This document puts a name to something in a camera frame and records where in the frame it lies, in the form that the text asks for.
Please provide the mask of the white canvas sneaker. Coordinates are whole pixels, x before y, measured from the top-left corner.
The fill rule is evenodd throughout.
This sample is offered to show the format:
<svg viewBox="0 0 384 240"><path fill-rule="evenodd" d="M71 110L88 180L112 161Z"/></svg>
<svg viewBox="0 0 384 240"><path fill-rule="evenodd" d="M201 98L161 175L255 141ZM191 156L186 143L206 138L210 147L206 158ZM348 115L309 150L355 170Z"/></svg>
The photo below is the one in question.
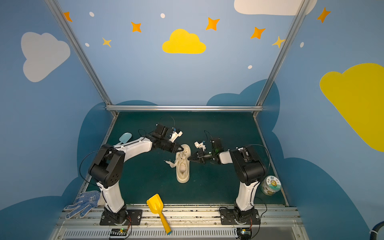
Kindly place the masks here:
<svg viewBox="0 0 384 240"><path fill-rule="evenodd" d="M188 158L191 156L191 148L187 144L183 144L182 152L176 153L176 173L179 183L184 184L190 179L190 162Z"/></svg>

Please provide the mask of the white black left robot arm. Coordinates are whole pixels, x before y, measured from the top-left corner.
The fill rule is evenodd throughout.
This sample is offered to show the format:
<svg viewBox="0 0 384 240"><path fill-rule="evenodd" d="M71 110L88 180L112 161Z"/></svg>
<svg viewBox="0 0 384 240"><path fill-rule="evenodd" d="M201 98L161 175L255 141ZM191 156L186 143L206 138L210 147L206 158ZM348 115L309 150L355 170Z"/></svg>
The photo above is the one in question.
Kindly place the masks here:
<svg viewBox="0 0 384 240"><path fill-rule="evenodd" d="M89 175L96 180L106 201L100 221L101 226L127 226L129 224L130 215L119 185L124 163L135 156L154 149L161 149L170 153L179 153L185 150L178 143L152 137L141 137L135 141L115 146L109 144L101 146L89 168Z"/></svg>

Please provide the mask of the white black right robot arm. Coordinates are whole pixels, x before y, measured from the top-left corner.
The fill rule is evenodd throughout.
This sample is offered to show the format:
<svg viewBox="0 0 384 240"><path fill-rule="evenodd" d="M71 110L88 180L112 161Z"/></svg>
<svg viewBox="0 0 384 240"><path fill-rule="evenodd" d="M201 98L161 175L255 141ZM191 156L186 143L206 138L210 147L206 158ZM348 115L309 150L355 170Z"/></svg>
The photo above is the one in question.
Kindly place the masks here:
<svg viewBox="0 0 384 240"><path fill-rule="evenodd" d="M232 209L220 207L222 225L253 225L260 224L261 217L254 207L255 194L259 184L268 171L259 154L252 145L225 151L222 147L214 147L206 153L199 149L188 157L188 161L205 163L212 160L218 164L233 164L240 181L239 193Z"/></svg>

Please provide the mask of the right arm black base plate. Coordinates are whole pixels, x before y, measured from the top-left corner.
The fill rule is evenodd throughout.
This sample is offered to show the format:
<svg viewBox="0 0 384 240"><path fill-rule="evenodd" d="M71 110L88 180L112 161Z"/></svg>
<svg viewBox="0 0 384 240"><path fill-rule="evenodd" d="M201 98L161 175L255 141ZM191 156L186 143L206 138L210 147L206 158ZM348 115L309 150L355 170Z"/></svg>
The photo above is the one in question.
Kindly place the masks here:
<svg viewBox="0 0 384 240"><path fill-rule="evenodd" d="M252 208L248 211L239 209L219 208L222 225L258 225L261 223L258 210Z"/></svg>

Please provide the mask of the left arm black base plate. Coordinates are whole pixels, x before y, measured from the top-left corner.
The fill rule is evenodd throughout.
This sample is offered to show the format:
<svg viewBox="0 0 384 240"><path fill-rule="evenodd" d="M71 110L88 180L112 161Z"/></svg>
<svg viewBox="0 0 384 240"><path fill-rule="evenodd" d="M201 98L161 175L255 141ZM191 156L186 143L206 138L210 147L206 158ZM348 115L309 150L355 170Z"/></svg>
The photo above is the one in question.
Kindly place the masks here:
<svg viewBox="0 0 384 240"><path fill-rule="evenodd" d="M106 208L102 213L100 226L138 226L141 223L143 210L127 210L121 209L117 213L113 213Z"/></svg>

